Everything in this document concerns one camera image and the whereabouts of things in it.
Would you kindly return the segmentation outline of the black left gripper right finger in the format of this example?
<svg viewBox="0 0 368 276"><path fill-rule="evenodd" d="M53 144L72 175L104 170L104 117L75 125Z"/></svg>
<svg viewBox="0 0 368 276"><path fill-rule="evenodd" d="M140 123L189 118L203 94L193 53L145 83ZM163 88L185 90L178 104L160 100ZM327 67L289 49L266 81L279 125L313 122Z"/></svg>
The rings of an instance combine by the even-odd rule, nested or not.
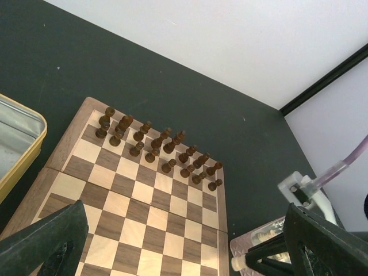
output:
<svg viewBox="0 0 368 276"><path fill-rule="evenodd" d="M290 204L283 232L250 248L245 262L263 275L367 275L367 242Z"/></svg>

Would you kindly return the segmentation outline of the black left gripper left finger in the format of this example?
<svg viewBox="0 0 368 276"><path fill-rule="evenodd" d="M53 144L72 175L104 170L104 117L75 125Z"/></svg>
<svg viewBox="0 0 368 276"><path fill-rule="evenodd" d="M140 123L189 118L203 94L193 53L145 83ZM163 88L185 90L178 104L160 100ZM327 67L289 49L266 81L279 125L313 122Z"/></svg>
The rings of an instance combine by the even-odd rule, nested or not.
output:
<svg viewBox="0 0 368 276"><path fill-rule="evenodd" d="M78 200L1 240L1 275L75 275L87 234Z"/></svg>

